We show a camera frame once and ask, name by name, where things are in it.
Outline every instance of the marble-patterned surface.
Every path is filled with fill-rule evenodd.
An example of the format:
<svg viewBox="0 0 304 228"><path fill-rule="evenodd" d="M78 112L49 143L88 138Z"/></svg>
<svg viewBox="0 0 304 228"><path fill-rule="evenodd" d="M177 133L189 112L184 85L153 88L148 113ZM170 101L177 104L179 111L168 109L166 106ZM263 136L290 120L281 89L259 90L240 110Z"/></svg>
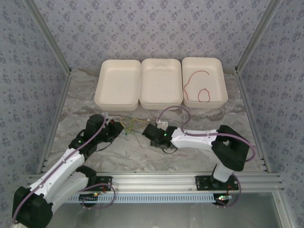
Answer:
<svg viewBox="0 0 304 228"><path fill-rule="evenodd" d="M73 69L72 80L66 97L66 102L60 117L57 133L49 155L47 169L62 156L71 140L85 128L85 124L92 114L102 110L94 103L94 95L98 82L98 75L92 71ZM229 99L220 109L190 109L191 122L186 129L208 130L217 129L226 124L254 143L247 113L241 98L238 84L233 75L225 75L225 82ZM109 112L109 116L120 121L129 116L142 120L155 119L161 110L145 110L139 107L130 112ZM180 126L187 119L187 114L181 110L167 111L162 120L169 125ZM113 144L104 151L95 152L85 165L96 171L212 171L217 163L217 157L208 151L182 148L174 154L168 155L161 149L150 147L148 139L139 133L121 134ZM246 163L244 170L261 170L258 156Z"/></svg>

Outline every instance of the white tray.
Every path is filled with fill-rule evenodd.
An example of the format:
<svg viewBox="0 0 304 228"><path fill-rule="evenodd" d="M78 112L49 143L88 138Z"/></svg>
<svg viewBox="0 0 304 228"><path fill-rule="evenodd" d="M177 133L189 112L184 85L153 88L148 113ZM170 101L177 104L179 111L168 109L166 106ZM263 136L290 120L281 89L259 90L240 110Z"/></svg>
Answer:
<svg viewBox="0 0 304 228"><path fill-rule="evenodd" d="M220 108L228 100L222 64L216 58L184 58L182 78L187 107Z"/></svg>
<svg viewBox="0 0 304 228"><path fill-rule="evenodd" d="M94 101L104 111L134 111L138 106L141 63L137 60L103 62Z"/></svg>
<svg viewBox="0 0 304 228"><path fill-rule="evenodd" d="M148 58L142 62L139 100L145 109L165 109L183 100L181 63L176 59Z"/></svg>

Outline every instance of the purple cable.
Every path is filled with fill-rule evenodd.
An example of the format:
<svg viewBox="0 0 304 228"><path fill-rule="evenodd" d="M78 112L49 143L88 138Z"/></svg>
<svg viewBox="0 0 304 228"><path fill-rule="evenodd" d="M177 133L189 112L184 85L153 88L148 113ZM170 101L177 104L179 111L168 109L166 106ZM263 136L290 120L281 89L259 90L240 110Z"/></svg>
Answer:
<svg viewBox="0 0 304 228"><path fill-rule="evenodd" d="M99 209L108 208L109 206L111 206L111 205L114 203L115 198L116 198L116 191L115 191L115 188L114 188L112 185L107 184L107 183L95 184L95 185L92 185L92 186L90 186L90 187L86 187L86 188L84 188L84 189L81 189L79 192L81 192L81 191L86 191L86 190L90 190L90 189L95 188L95 187L98 187L98 186L108 186L108 187L110 187L110 188L113 190L114 195L113 195L112 201L109 202L107 205L104 205L104 206L101 206L101 207L88 208L88 207L85 206L85 200L86 200L86 198L87 198L87 197L85 197L84 200L82 201L82 206L83 206L83 208L88 209L88 210L99 210Z"/></svg>
<svg viewBox="0 0 304 228"><path fill-rule="evenodd" d="M191 120L191 114L190 114L190 112L189 112L186 108L184 108L184 107L182 107L182 106L170 106L170 107L164 109L164 110L161 112L161 114L159 115L159 117L157 118L157 121L159 121L160 118L161 118L161 116L164 114L164 112L166 112L166 111L167 111L168 109L170 109L170 108L179 108L179 109L185 110L186 113L188 114L188 120L187 120L186 122L184 122L184 123L181 125L181 127L180 127L181 131L182 131L184 134L189 135L189 136L197 136L197 137L206 137L206 136L225 136L225 137L230 137L230 138L238 139L238 140L242 141L243 143L247 144L247 145L250 147L250 149L252 150L252 156L251 156L250 158L248 158L248 159L246 160L246 162L249 162L249 161L253 160L254 157L256 156L256 150L255 150L254 146L253 146L251 143L249 143L247 140L245 140L245 139L243 139L242 137L239 137L239 136L237 136L237 135L227 134L227 133L191 134L191 133L185 132L185 131L184 131L184 126L185 126L187 123L189 123L189 121Z"/></svg>
<svg viewBox="0 0 304 228"><path fill-rule="evenodd" d="M190 112L189 112L186 108L184 108L184 107L182 107L182 106L170 106L170 107L164 109L164 110L161 112L161 114L158 116L157 121L159 121L160 118L161 118L161 116L164 114L164 112L166 112L166 111L167 111L168 109L170 109L170 108L179 108L179 109L185 110L186 113L188 114L188 120L187 120L186 122L184 122L184 123L181 125L181 127L180 127L181 131L182 131L185 135L197 136L197 137L206 137L206 136L225 136L225 137L231 137L231 138L234 138L234 139L238 139L238 140L244 142L245 144L247 144L247 145L251 148L251 150L252 150L252 156L251 156L249 159L247 159L245 162L249 162L249 161L253 160L254 157L256 156L256 150L255 150L254 146L253 146L252 144L250 144L250 142L248 142L247 140L245 140L245 139L243 139L243 138L241 138L241 137L239 137L239 136L236 136L236 135L233 135L233 134L227 134L227 133L191 134L191 133L185 132L185 131L184 131L184 126L185 126L187 123L189 123L189 121L191 120L191 114L190 114ZM239 182L239 179L236 177L236 175L234 175L234 177L235 177L235 179L237 180L237 183L238 183L239 194L238 194L237 199L236 199L233 203L231 203L231 204L229 204L229 205L227 205L227 206L225 205L226 208L235 205L235 204L239 201L239 198L240 198L241 193L242 193L241 183Z"/></svg>
<svg viewBox="0 0 304 228"><path fill-rule="evenodd" d="M104 128L105 126L105 116L101 114L101 116L104 118L104 122L101 125L101 127L99 128L99 130L88 140L86 141L84 144L82 144L81 146L79 146L77 149L75 149L73 152L71 152L65 159L69 159L71 156L73 156L77 151L81 150L82 148L84 148L88 143L90 143L100 132L101 130ZM58 166L56 166L52 172L49 173L48 176L46 176L46 178L36 187L33 189L33 191L31 191L22 201L21 203L18 205L14 215L13 215L13 224L18 224L18 222L16 221L17 215L22 207L22 205L28 200L28 198L33 195L40 187L40 185L43 185L45 182L47 182L47 180L62 166L62 164L64 164L64 161L62 161L61 163L58 164Z"/></svg>

